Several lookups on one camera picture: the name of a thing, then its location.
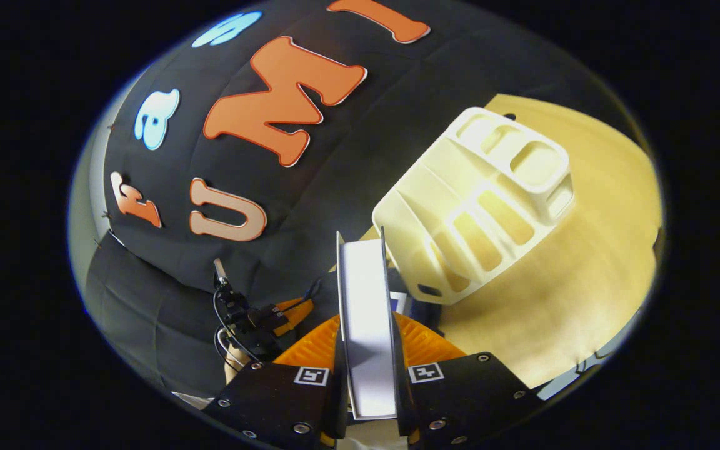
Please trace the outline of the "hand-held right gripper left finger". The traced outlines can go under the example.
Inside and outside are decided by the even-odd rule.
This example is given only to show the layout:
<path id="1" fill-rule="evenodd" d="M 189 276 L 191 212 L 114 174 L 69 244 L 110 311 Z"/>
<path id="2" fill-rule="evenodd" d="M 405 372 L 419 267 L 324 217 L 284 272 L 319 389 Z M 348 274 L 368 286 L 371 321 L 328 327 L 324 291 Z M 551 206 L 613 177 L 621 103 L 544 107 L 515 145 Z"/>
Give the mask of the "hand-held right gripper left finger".
<path id="1" fill-rule="evenodd" d="M 335 448 L 348 428 L 340 331 L 336 315 L 275 361 L 248 364 L 204 408 L 204 414 L 273 448 Z"/>

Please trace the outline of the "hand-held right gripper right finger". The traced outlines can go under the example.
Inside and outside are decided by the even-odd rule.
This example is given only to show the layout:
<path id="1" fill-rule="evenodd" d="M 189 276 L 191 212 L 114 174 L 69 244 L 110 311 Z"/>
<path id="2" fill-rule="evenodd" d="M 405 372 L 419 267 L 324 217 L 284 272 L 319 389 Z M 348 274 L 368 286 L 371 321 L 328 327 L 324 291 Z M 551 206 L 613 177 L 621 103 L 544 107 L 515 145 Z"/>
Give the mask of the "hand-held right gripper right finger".
<path id="1" fill-rule="evenodd" d="M 488 351 L 468 355 L 420 322 L 392 316 L 397 426 L 409 448 L 469 448 L 545 408 Z"/>

